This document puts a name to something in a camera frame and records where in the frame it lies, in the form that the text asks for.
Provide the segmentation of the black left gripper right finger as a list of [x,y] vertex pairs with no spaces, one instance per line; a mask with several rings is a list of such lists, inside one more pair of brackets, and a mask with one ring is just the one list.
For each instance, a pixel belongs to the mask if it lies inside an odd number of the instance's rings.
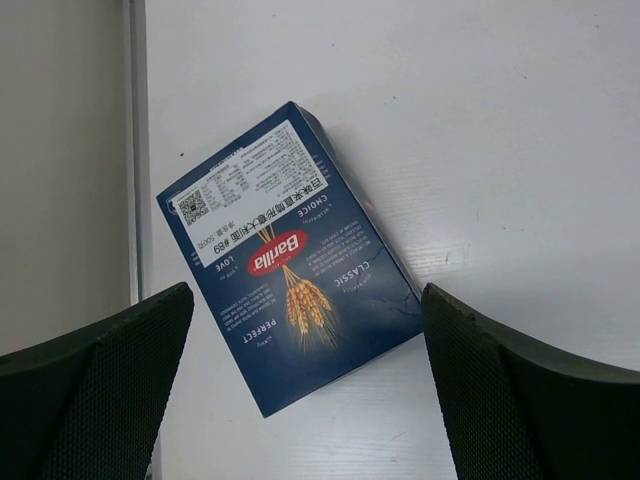
[[539,341],[433,283],[421,310],[458,478],[638,478],[638,372]]

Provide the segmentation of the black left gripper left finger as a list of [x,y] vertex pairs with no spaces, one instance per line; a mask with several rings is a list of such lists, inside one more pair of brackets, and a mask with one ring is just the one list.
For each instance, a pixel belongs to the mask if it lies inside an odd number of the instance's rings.
[[193,311],[181,282],[2,356],[2,478],[145,478]]

